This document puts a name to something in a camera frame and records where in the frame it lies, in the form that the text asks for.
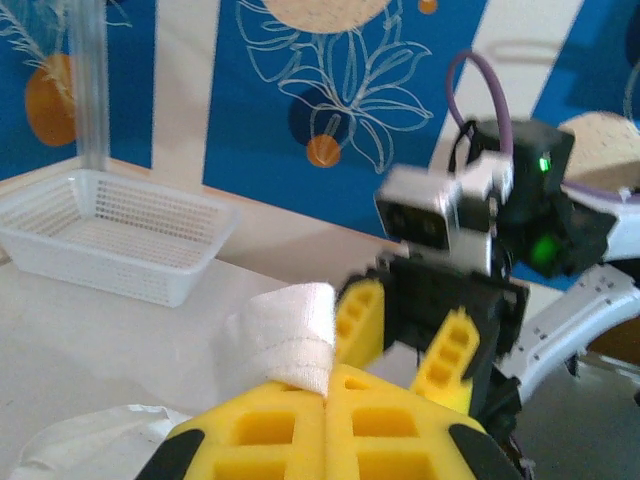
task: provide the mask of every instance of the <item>white plastic basket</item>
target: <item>white plastic basket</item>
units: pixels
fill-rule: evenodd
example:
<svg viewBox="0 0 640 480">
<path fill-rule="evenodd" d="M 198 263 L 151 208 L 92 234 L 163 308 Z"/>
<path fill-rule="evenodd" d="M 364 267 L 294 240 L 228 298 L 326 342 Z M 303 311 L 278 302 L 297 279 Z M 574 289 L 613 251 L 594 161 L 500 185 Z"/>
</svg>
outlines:
<svg viewBox="0 0 640 480">
<path fill-rule="evenodd" d="M 0 200 L 0 242 L 22 271 L 177 307 L 229 238 L 224 202 L 75 170 Z"/>
</svg>

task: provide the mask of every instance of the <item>purple cable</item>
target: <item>purple cable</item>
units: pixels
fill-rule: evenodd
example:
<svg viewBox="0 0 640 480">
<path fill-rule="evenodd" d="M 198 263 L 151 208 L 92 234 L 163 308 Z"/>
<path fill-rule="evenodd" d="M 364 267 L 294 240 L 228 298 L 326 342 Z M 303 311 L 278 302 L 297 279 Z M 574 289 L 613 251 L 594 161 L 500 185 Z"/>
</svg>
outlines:
<svg viewBox="0 0 640 480">
<path fill-rule="evenodd" d="M 494 72 L 489 62 L 484 57 L 471 51 L 463 50 L 449 64 L 449 70 L 447 71 L 446 79 L 446 94 L 447 103 L 449 104 L 449 111 L 451 116 L 458 124 L 458 127 L 462 127 L 464 119 L 456 106 L 456 101 L 453 92 L 453 77 L 456 73 L 456 67 L 458 64 L 466 59 L 472 60 L 476 64 L 480 73 L 487 82 L 491 98 L 493 99 L 493 105 L 496 110 L 496 118 L 498 120 L 498 132 L 500 133 L 500 151 L 506 155 L 513 156 L 513 127 L 511 126 L 511 115 L 509 114 L 509 106 L 507 100 L 502 91 L 500 80 Z"/>
<path fill-rule="evenodd" d="M 496 111 L 496 119 L 498 121 L 498 133 L 500 134 L 500 151 L 507 155 L 513 156 L 513 127 L 511 125 L 511 115 L 509 114 L 509 107 L 507 105 L 507 100 L 504 96 L 502 86 L 500 85 L 500 80 L 498 79 L 496 72 L 493 70 L 489 62 L 482 55 L 475 53 L 472 50 L 463 50 L 458 55 L 456 55 L 449 64 L 445 91 L 451 116 L 458 124 L 458 127 L 462 128 L 464 119 L 460 114 L 460 110 L 458 110 L 458 107 L 456 106 L 455 94 L 453 92 L 453 77 L 455 75 L 456 67 L 458 66 L 458 64 L 466 59 L 469 59 L 476 64 L 476 66 L 480 70 L 480 73 L 482 73 L 482 76 L 487 82 L 487 86 L 489 87 L 489 92 L 491 93 L 491 98 L 493 99 L 493 104 Z M 626 199 L 623 199 L 620 194 L 587 187 L 586 185 L 582 185 L 579 183 L 565 180 L 563 184 L 566 187 L 569 187 L 580 193 L 596 198 L 601 198 L 603 200 L 619 203 L 640 204 L 640 194 L 634 194 Z"/>
</svg>

